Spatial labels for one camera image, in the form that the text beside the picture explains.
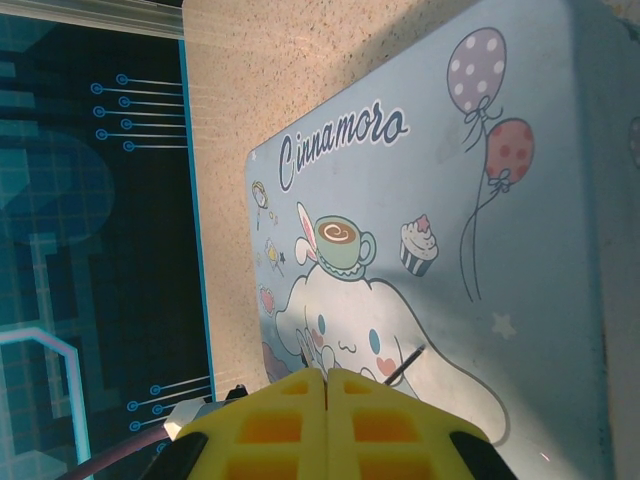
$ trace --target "cupcake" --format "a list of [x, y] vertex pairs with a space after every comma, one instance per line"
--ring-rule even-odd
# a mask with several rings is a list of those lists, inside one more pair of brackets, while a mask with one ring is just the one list
[[400, 259], [412, 275], [424, 276], [438, 256], [436, 237], [431, 233], [431, 225], [426, 215], [402, 226]]

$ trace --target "pink cheek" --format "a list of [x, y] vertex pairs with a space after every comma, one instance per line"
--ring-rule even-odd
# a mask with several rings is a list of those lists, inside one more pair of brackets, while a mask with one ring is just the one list
[[318, 348], [321, 348], [322, 345], [324, 345], [324, 339], [322, 338], [322, 335], [316, 332], [315, 328], [311, 330], [311, 336], [313, 337], [313, 341], [318, 346]]
[[387, 358], [383, 360], [382, 358], [376, 358], [376, 364], [378, 365], [378, 370], [385, 376], [388, 377], [393, 372], [396, 371], [396, 362], [393, 361], [393, 358]]

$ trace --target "teal cup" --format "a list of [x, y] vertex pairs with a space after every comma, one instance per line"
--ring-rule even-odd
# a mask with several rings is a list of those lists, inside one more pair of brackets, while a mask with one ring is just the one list
[[314, 233], [320, 256], [327, 264], [339, 270], [349, 270], [357, 264], [366, 267], [376, 256], [373, 235], [361, 232], [353, 222], [344, 217], [318, 219]]

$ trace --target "blue eye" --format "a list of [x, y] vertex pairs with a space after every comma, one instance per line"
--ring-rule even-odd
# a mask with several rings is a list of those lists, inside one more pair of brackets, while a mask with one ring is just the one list
[[378, 336], [378, 332], [376, 332], [373, 328], [369, 330], [369, 345], [371, 345], [371, 350], [373, 353], [378, 355], [380, 353], [380, 337]]
[[318, 315], [318, 329], [320, 330], [320, 335], [324, 335], [324, 332], [327, 331], [327, 324], [322, 315]]

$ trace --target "purple polka dot balloon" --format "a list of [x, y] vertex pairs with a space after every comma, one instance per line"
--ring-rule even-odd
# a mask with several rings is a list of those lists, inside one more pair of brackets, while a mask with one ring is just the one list
[[629, 127], [629, 151], [633, 163], [640, 168], [640, 117], [634, 118]]
[[495, 28], [467, 35], [453, 51], [447, 70], [449, 95], [463, 113], [487, 108], [495, 99], [507, 63], [507, 47]]

